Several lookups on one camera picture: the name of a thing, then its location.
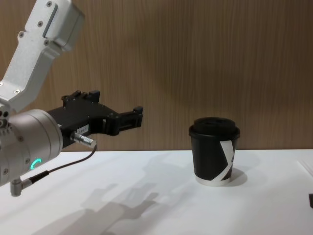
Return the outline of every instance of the wood paneling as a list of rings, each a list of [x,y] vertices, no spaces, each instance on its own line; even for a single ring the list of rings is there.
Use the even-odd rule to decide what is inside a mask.
[[[34,2],[0,0],[0,76]],[[95,89],[119,112],[143,105],[142,128],[97,136],[102,150],[187,149],[204,116],[235,120],[241,149],[313,148],[313,1],[74,2],[83,33],[29,108]]]

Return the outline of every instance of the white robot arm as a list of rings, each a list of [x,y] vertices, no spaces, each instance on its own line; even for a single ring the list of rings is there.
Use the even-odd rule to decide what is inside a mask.
[[[141,107],[118,114],[98,103],[98,91],[63,96],[63,106],[49,112],[31,110],[10,116],[12,110],[18,112],[36,99],[53,60],[73,48],[83,22],[84,14],[70,0],[37,0],[25,31],[18,34],[18,47],[0,82],[0,186],[11,182],[12,196],[20,196],[24,188],[67,166],[24,181],[20,178],[57,157],[64,147],[78,142],[94,153],[96,141],[88,135],[113,136],[141,126]]]
[[[53,60],[73,48],[83,22],[84,14],[69,0],[37,0],[0,83],[3,113],[36,99]]]

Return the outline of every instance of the table surface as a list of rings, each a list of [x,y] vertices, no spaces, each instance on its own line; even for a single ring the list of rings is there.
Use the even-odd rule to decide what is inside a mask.
[[[26,174],[86,156],[61,153]],[[237,151],[226,187],[196,182],[191,151],[97,152],[10,196],[1,235],[312,235],[313,150]]]

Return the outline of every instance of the black cup lid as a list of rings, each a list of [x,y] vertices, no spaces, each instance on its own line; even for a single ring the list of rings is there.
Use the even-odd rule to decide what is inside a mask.
[[[189,128],[189,135],[196,138],[214,138],[220,141],[234,140],[240,135],[240,129],[230,119],[205,117],[195,120]]]

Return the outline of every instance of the cable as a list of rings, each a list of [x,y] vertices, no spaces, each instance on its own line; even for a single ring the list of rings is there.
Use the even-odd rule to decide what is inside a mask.
[[[81,163],[81,162],[83,162],[83,161],[85,161],[85,160],[91,158],[91,157],[93,156],[93,154],[94,154],[96,151],[97,151],[97,145],[95,145],[95,147],[93,148],[93,151],[92,151],[87,157],[85,157],[85,158],[83,158],[83,159],[81,159],[81,160],[72,162],[72,163],[68,163],[68,164],[59,166],[59,167],[54,168],[54,169],[52,169],[52,170],[50,170],[50,171],[48,171],[48,172],[49,172],[49,173],[52,173],[52,172],[54,172],[54,171],[56,171],[56,170],[60,170],[60,169],[62,169],[62,168],[64,168],[64,167],[67,167],[67,166],[70,166],[70,165],[74,165],[74,164],[77,164],[77,163]]]
[[[35,176],[33,176],[33,177],[29,177],[28,179],[31,181],[31,184],[30,184],[30,185],[36,183],[37,181],[41,180],[42,178],[46,177],[47,175],[49,175],[50,173],[52,173],[52,172],[54,172],[54,171],[56,171],[56,170],[60,170],[60,169],[62,169],[62,168],[68,167],[68,166],[70,166],[70,165],[74,165],[74,164],[77,164],[77,163],[81,163],[81,162],[83,162],[83,161],[85,161],[85,160],[91,158],[91,157],[94,155],[94,153],[95,153],[96,151],[97,151],[97,145],[93,148],[93,151],[92,151],[87,157],[85,157],[85,158],[83,158],[83,159],[81,159],[81,160],[77,160],[77,161],[74,161],[74,162],[72,162],[72,163],[68,163],[68,164],[65,164],[65,165],[56,167],[56,168],[54,168],[54,169],[52,169],[52,170],[46,170],[46,171],[43,171],[43,172],[41,172],[41,173],[39,173],[39,174],[37,174],[37,175],[35,175]]]

